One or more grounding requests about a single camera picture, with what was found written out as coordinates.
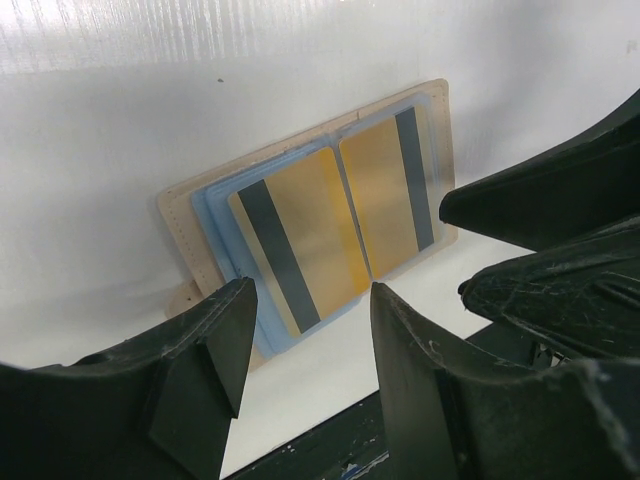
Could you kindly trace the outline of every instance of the dark gray stripe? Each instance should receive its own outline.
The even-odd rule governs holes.
[[[433,245],[434,239],[415,109],[410,108],[398,113],[396,126],[398,127],[404,174],[409,189],[409,201],[413,214],[413,225],[416,229],[418,250],[424,250],[429,245]]]
[[[307,283],[289,244],[269,189],[260,180],[238,192],[251,226],[301,332],[320,322]]]

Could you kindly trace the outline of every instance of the black stripe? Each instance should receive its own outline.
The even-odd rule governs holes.
[[[269,189],[260,180],[238,192],[258,241],[301,332],[320,322],[307,283],[289,244]]]
[[[433,244],[434,239],[415,109],[410,108],[398,113],[396,126],[398,127],[404,174],[409,189],[409,201],[413,214],[413,225],[416,229],[418,250],[424,250]]]

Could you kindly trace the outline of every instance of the yellow panel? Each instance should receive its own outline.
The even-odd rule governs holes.
[[[244,239],[249,246],[251,255],[253,255],[253,259],[258,265],[258,269],[260,270],[262,279],[264,280],[264,283],[267,286],[269,293],[271,294],[273,303],[276,305],[282,321],[289,331],[289,335],[291,335],[292,337],[299,337],[301,335],[300,328],[293,318],[291,309],[289,309],[289,304],[284,298],[284,295],[280,288],[280,284],[273,274],[271,265],[267,260],[267,256],[262,249],[262,245],[260,245],[260,241],[258,240],[253,227],[251,226],[251,221],[249,220],[247,212],[245,211],[244,206],[242,205],[242,201],[240,200],[240,197],[237,193],[234,193],[229,197],[229,207],[231,207],[231,211],[233,212],[236,222],[238,222],[238,226],[240,227],[240,230],[244,235]]]
[[[380,279],[418,253],[395,118],[345,138],[340,153],[371,273]]]
[[[265,179],[321,319],[369,286],[335,156],[324,148]]]
[[[420,137],[420,152],[422,154],[422,164],[424,176],[427,182],[427,197],[429,198],[429,209],[431,210],[431,225],[433,225],[433,241],[438,243],[442,238],[442,226],[438,214],[440,205],[439,187],[436,184],[433,155],[431,154],[431,137],[429,130],[429,116],[424,105],[416,105],[416,123],[418,125],[418,135]]]

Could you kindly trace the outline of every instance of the white surface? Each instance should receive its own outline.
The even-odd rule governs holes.
[[[183,268],[154,205],[165,187],[437,77],[466,183],[630,96],[638,18],[637,0],[0,3],[0,360],[71,363],[163,319]],[[468,275],[515,253],[473,244],[442,258],[466,252]],[[468,328],[462,271],[427,272],[393,286]],[[368,338],[363,313],[252,375],[225,472],[375,388]]]

